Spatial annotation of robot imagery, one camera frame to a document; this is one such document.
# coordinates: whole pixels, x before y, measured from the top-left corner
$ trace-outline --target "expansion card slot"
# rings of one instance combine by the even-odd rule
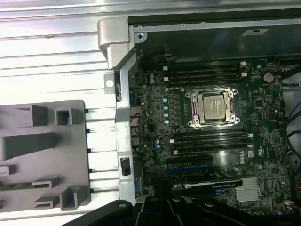
[[[193,156],[166,159],[167,174],[182,174],[213,170],[212,156]]]

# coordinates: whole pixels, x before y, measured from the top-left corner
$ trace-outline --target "capacitor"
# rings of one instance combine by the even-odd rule
[[[271,83],[274,80],[274,76],[270,72],[267,72],[264,74],[263,80],[267,83]]]
[[[262,170],[262,165],[259,164],[256,167],[257,167],[258,170]]]

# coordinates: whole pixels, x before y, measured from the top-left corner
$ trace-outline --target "chip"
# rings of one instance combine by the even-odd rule
[[[226,106],[223,95],[207,96],[203,98],[205,119],[221,120],[225,118]]]

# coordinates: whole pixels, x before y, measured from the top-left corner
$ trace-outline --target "gray plastic bracket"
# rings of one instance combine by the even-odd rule
[[[59,203],[59,197],[58,196],[40,197],[34,203],[36,204],[34,210],[53,209]]]
[[[67,126],[73,125],[73,110],[72,109],[56,109],[55,110],[55,125]]]
[[[47,108],[29,105],[24,108],[17,108],[18,119],[22,121],[16,122],[16,127],[32,127],[32,126],[46,126],[48,122]]]
[[[0,177],[5,177],[15,172],[15,166],[0,166]]]
[[[57,141],[54,133],[0,137],[0,161],[54,148]]]
[[[33,186],[36,187],[44,187],[44,188],[54,188],[55,186],[60,184],[60,178],[44,178],[44,179],[39,179],[35,182],[32,182]]]
[[[127,17],[107,17],[98,21],[98,47],[108,60],[109,69],[117,70],[134,49],[134,27]]]
[[[60,194],[61,211],[76,210],[88,197],[89,190],[84,186],[68,187]]]

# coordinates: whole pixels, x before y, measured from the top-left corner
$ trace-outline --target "ram slot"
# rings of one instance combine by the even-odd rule
[[[237,66],[207,66],[197,69],[170,69],[165,76],[169,87],[204,86],[211,84],[239,83],[245,76]]]
[[[239,135],[239,134],[248,134],[246,129],[215,129],[209,131],[203,131],[200,129],[194,129],[191,132],[183,132],[183,133],[174,133],[173,137],[191,137],[191,136],[223,136],[223,135]]]

